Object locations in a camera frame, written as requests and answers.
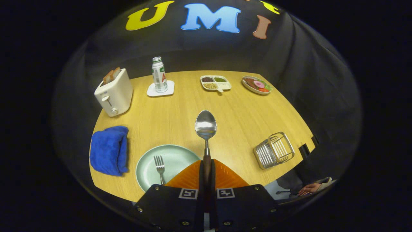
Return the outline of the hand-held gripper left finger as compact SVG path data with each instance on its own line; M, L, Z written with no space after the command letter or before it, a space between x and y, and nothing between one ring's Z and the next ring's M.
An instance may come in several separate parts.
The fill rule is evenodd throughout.
M203 231L203 162L197 160L165 185L153 184L130 216L151 232Z

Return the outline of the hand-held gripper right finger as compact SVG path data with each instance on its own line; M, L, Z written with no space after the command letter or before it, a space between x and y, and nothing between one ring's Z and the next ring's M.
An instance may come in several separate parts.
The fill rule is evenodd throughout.
M218 232L267 232L284 219L284 209L261 185L249 185L224 163L212 160L214 209Z

